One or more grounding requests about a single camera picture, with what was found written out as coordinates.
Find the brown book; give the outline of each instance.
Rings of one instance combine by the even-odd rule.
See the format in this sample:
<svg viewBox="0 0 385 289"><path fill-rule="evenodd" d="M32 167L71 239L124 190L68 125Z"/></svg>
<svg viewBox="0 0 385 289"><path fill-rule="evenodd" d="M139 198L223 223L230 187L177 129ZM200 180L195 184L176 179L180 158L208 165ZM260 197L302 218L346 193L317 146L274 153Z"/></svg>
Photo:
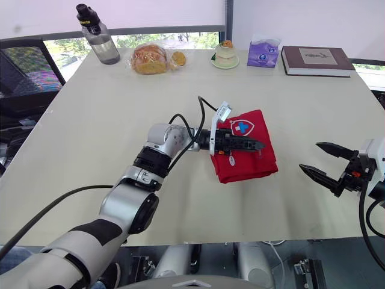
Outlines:
<svg viewBox="0 0 385 289"><path fill-rule="evenodd" d="M341 48L284 46L281 56L287 75L350 77L355 70Z"/></svg>

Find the tissue box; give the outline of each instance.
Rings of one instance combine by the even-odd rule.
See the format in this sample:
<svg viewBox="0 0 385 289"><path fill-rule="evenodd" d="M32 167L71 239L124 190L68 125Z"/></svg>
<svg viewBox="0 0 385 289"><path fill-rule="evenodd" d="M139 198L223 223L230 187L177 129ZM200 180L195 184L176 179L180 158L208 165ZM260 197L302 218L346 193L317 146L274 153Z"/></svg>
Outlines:
<svg viewBox="0 0 385 289"><path fill-rule="evenodd" d="M253 44L250 42L248 49L248 66L260 66L274 68L278 59L278 46L268 42Z"/></svg>

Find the table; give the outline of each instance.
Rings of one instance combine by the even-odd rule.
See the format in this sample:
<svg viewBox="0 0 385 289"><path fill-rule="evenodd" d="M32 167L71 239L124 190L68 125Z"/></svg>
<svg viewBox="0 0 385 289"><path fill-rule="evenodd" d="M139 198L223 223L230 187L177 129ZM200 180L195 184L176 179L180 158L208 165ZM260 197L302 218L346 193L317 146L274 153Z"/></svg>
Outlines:
<svg viewBox="0 0 385 289"><path fill-rule="evenodd" d="M358 149L384 134L385 113L354 72L351 78L286 76L241 64L220 70L212 51L188 51L175 73L138 75L131 50L106 66L91 53L51 103L0 179L0 243L57 196L84 185L114 184L132 164L154 123L182 113L198 125L197 96L213 105L227 101L232 115L261 109L279 172L262 179L220 184L208 151L189 152L158 192L152 224L129 246L225 241L319 239L360 236L358 198L338 199L298 167L316 166L338 178L347 162L315 143ZM206 109L205 128L212 112ZM108 190L84 191L49 212L21 245L48 244L72 227L92 221ZM373 215L385 227L380 210Z"/></svg>

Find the plastic bag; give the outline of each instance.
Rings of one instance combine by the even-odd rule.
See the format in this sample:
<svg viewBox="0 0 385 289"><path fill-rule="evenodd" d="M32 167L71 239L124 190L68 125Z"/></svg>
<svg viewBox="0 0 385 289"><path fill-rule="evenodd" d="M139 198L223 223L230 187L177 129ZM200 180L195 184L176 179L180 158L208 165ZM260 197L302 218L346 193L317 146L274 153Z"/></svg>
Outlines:
<svg viewBox="0 0 385 289"><path fill-rule="evenodd" d="M129 64L140 74L159 74L177 70L186 65L186 55L170 45L160 42L148 42L138 45L131 55Z"/></svg>
<svg viewBox="0 0 385 289"><path fill-rule="evenodd" d="M254 34L248 49L247 65L270 67L276 66L280 39L269 39L261 34Z"/></svg>

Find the white label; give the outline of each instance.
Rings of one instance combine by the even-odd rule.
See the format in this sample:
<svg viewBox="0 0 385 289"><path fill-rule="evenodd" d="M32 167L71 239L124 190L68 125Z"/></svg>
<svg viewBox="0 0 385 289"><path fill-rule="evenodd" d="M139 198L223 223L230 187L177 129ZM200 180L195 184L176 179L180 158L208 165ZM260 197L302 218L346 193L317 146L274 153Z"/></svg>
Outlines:
<svg viewBox="0 0 385 289"><path fill-rule="evenodd" d="M229 162L230 162L230 164L231 164L232 166L235 165L235 159L234 159L234 157L233 157L232 155L229 157Z"/></svg>
<svg viewBox="0 0 385 289"><path fill-rule="evenodd" d="M329 49L300 48L303 62L306 64L332 64L337 65L336 60Z"/></svg>

